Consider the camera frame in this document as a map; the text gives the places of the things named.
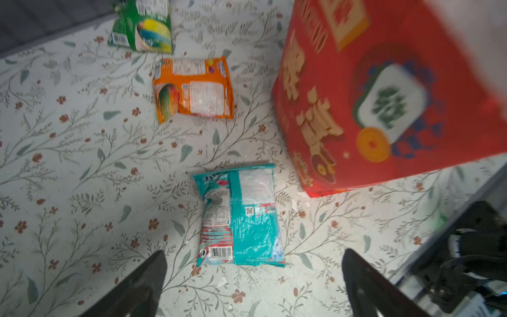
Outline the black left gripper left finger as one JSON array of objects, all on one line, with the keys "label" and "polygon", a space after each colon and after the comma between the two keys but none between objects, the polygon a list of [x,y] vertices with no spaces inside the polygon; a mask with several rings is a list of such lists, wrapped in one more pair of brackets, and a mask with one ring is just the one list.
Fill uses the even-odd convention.
[{"label": "black left gripper left finger", "polygon": [[82,316],[156,316],[167,267],[156,251]]}]

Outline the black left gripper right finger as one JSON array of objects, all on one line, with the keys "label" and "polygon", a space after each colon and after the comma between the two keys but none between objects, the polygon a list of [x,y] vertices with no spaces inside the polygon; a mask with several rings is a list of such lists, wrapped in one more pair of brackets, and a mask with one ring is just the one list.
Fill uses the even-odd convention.
[{"label": "black left gripper right finger", "polygon": [[428,315],[354,250],[345,250],[341,266],[354,316]]}]

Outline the teal white snack bag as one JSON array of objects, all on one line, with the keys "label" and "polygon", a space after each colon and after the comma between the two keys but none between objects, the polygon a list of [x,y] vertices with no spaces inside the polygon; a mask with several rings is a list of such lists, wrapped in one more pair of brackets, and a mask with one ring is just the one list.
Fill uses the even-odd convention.
[{"label": "teal white snack bag", "polygon": [[197,265],[285,266],[274,164],[193,176],[204,201]]}]

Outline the red and white paper bag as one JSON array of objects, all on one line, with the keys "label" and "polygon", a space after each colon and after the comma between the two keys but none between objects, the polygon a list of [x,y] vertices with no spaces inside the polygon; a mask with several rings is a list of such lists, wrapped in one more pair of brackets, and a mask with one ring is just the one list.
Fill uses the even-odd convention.
[{"label": "red and white paper bag", "polygon": [[273,87],[312,198],[506,152],[505,1],[296,1]]}]

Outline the orange snack bag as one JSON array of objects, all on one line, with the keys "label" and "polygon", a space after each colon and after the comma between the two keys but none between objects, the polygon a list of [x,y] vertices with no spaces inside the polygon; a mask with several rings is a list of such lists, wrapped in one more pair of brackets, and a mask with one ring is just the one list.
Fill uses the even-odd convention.
[{"label": "orange snack bag", "polygon": [[234,92],[227,58],[166,58],[155,63],[154,101],[158,122],[175,114],[234,118]]}]

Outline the small green snack bag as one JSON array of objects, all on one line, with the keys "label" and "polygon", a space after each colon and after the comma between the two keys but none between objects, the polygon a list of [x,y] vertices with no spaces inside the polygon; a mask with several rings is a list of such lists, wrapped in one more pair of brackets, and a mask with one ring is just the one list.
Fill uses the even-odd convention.
[{"label": "small green snack bag", "polygon": [[115,1],[113,9],[116,20],[108,38],[110,46],[173,53],[170,1]]}]

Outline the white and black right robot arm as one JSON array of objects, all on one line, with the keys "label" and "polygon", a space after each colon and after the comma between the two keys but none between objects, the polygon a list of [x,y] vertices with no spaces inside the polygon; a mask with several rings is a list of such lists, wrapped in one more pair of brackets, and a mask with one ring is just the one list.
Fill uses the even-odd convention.
[{"label": "white and black right robot arm", "polygon": [[350,248],[342,272],[353,316],[505,316],[506,219],[473,202],[393,281]]}]

